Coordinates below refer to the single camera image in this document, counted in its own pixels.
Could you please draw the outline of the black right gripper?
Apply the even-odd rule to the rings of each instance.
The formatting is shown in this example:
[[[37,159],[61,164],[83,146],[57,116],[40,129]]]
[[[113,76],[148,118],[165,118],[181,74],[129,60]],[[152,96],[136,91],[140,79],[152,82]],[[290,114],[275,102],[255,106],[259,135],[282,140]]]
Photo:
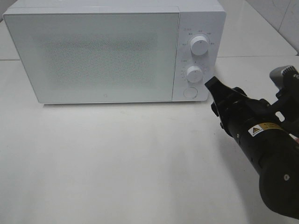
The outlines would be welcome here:
[[[205,83],[220,126],[239,145],[260,177],[291,177],[295,172],[295,140],[265,99],[224,85],[217,77]]]

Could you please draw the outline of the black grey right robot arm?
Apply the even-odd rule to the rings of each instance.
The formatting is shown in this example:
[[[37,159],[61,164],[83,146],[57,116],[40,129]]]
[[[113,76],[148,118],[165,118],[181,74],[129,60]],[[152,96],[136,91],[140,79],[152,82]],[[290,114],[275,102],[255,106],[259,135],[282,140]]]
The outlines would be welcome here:
[[[249,98],[216,77],[206,82],[212,110],[259,175],[264,204],[280,215],[299,217],[299,83],[284,78],[278,100]]]

